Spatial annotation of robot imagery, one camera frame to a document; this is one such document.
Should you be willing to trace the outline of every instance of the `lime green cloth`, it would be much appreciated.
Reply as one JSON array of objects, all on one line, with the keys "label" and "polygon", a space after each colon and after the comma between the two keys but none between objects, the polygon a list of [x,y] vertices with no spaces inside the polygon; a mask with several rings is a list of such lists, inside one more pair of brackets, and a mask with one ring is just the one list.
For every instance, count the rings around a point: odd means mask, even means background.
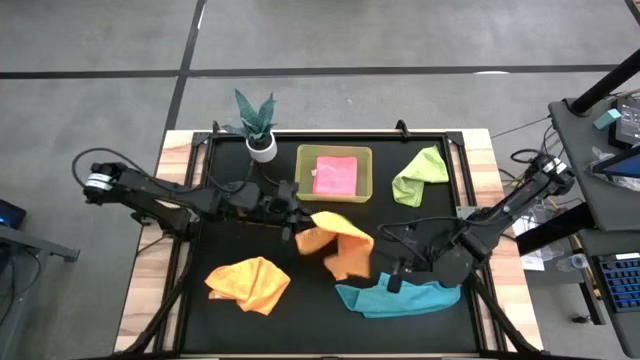
[{"label": "lime green cloth", "polygon": [[449,182],[447,166],[435,146],[420,150],[413,160],[393,179],[393,199],[399,203],[419,207],[424,183]]}]

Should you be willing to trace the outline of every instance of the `cloth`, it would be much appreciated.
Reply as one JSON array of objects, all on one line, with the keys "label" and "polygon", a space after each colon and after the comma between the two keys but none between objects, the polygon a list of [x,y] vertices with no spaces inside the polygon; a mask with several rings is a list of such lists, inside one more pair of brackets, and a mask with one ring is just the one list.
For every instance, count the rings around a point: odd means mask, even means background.
[{"label": "cloth", "polygon": [[269,315],[291,279],[271,261],[257,257],[220,266],[204,281],[209,299],[234,299],[243,311]]},{"label": "cloth", "polygon": [[400,292],[387,291],[389,274],[381,273],[378,285],[359,289],[348,285],[336,285],[336,290],[347,309],[360,312],[365,318],[385,318],[421,315],[440,311],[454,305],[460,299],[460,287],[443,288],[437,281],[423,285],[402,282]]},{"label": "cloth", "polygon": [[358,158],[353,156],[318,156],[313,193],[355,195],[358,184]]},{"label": "cloth", "polygon": [[424,183],[449,182],[447,166],[436,146],[420,150],[413,160],[393,179],[393,199],[403,205],[419,207]]},{"label": "cloth", "polygon": [[373,238],[338,214],[323,211],[311,215],[311,219],[316,227],[296,234],[300,254],[314,253],[337,240],[338,253],[324,259],[327,269],[336,280],[345,280],[349,275],[368,278]]}]

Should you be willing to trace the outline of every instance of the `blue cloth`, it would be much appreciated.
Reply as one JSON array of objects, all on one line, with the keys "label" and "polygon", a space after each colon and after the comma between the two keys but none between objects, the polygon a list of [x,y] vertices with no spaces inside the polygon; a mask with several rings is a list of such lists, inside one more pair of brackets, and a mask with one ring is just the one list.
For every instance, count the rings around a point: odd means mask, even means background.
[{"label": "blue cloth", "polygon": [[402,282],[400,292],[387,291],[389,274],[381,273],[378,285],[359,289],[336,285],[347,309],[361,312],[365,318],[420,315],[448,308],[460,299],[460,287],[444,288],[437,281],[423,285]]}]

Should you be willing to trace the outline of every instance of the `white pot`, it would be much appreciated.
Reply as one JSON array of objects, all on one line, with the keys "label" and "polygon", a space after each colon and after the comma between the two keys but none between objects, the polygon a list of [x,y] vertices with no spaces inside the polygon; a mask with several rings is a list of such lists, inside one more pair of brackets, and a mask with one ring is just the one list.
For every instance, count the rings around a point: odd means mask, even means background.
[{"label": "white pot", "polygon": [[273,133],[269,133],[271,135],[271,145],[268,148],[263,150],[256,150],[249,145],[249,140],[245,140],[245,144],[247,145],[247,149],[249,149],[249,155],[253,158],[253,160],[259,163],[265,163],[273,160],[278,153],[278,146],[276,145],[276,138],[273,136]]}]

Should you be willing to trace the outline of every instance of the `black table surface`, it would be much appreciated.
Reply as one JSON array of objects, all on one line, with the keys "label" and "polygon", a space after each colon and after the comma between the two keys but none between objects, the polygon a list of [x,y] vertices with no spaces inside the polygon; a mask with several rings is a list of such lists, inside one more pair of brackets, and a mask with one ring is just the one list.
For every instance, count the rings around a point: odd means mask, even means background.
[{"label": "black table surface", "polygon": [[549,111],[598,229],[640,230],[640,192],[609,184],[585,171],[593,161],[593,146],[608,153],[621,152],[608,144],[607,130],[597,130],[593,126],[593,122],[610,107],[611,101],[603,100],[592,108],[590,116],[577,117],[569,112],[564,102],[554,102],[549,104]]},{"label": "black table surface", "polygon": [[[278,140],[278,155],[263,170],[272,179],[292,180],[299,144],[368,146],[373,152],[373,197],[364,204],[305,202],[314,211],[328,210],[344,215],[358,228],[376,238],[371,257],[370,279],[349,279],[344,283],[366,288],[377,282],[381,271],[389,272],[388,254],[406,254],[401,246],[381,241],[378,224],[417,217],[453,215],[452,185],[426,184],[420,208],[394,202],[391,181],[424,147],[442,141],[330,141]],[[216,146],[213,175],[219,182],[242,178],[249,157],[241,142]],[[268,184],[253,177],[263,189]],[[421,225],[420,242],[443,238],[453,231],[447,221]],[[193,283],[188,284],[188,318],[184,336],[185,353],[214,354],[373,354],[373,353],[473,353],[479,350],[475,314],[465,288],[454,306],[419,316],[365,319],[347,310],[334,286],[335,279],[322,264],[335,253],[332,244],[311,256],[299,256],[293,242],[282,243],[280,229],[225,222],[204,224],[194,261]],[[208,300],[204,279],[218,266],[264,256],[291,277],[291,283],[269,316],[242,312],[233,301]],[[414,275],[408,279],[424,283],[433,279]]]},{"label": "black table surface", "polygon": [[[640,252],[640,232],[582,230],[578,234],[594,270],[597,266],[593,257]],[[594,273],[597,275],[598,287],[601,291],[607,291],[606,280],[602,274],[599,271]],[[608,301],[604,301],[604,304],[624,353],[632,358],[640,357],[640,312],[617,313]]]}]

